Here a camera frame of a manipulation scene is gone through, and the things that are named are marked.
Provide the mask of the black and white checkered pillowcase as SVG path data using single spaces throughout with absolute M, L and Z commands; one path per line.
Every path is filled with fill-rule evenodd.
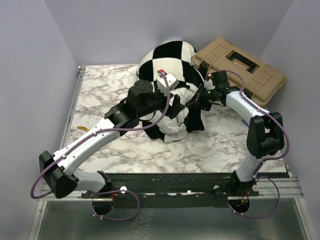
M 168 41 L 148 52 L 140 61 L 136 70 L 138 80 L 147 80 L 152 86 L 157 85 L 158 71 L 174 77 L 178 85 L 170 91 L 173 97 L 179 96 L 180 103 L 185 105 L 197 93 L 204 83 L 203 77 L 195 69 L 192 57 L 196 49 L 182 40 Z M 152 140 L 165 143 L 183 140 L 189 133 L 204 131 L 206 119 L 204 111 L 196 107 L 184 107 L 174 118 L 165 116 L 157 125 L 145 129 Z

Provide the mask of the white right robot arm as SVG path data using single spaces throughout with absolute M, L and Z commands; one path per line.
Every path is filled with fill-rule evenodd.
M 263 162 L 273 159 L 284 148 L 283 119 L 280 113 L 271 113 L 259 107 L 237 88 L 208 90 L 201 85 L 195 94 L 194 103 L 206 109 L 216 102 L 233 109 L 248 124 L 248 154 L 235 171 L 237 179 L 229 184 L 230 191 L 240 196 L 247 191 L 247 182 L 254 179 Z

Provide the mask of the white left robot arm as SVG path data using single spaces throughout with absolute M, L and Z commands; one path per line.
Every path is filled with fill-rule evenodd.
M 79 139 L 54 153 L 41 153 L 40 176 L 48 185 L 49 192 L 57 199 L 68 196 L 74 190 L 88 190 L 101 198 L 106 197 L 111 190 L 111 181 L 107 175 L 102 171 L 77 174 L 78 167 L 105 145 L 127 132 L 137 131 L 142 117 L 160 111 L 160 119 L 173 118 L 183 108 L 178 95 L 166 96 L 162 92 L 134 92 L 130 89 L 125 99 L 111 107 L 104 117 Z

